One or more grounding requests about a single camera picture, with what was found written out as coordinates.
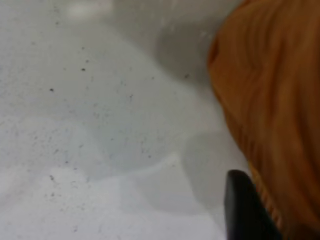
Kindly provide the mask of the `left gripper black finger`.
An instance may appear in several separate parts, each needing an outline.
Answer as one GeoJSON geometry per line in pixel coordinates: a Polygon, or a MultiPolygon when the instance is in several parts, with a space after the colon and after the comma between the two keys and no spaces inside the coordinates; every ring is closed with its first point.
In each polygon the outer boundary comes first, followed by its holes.
{"type": "Polygon", "coordinates": [[[281,240],[249,176],[230,170],[226,176],[224,214],[228,240],[281,240]]]}

